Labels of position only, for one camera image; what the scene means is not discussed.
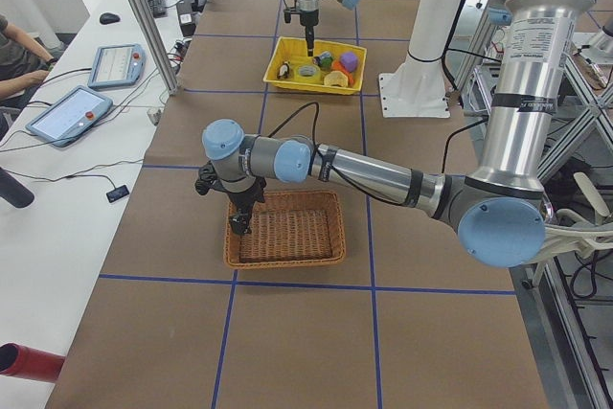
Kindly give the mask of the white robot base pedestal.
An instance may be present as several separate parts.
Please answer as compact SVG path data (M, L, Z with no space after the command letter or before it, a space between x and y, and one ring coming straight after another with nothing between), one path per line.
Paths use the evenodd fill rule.
M447 118L443 53L462 0L420 0L405 61L379 75L386 118Z

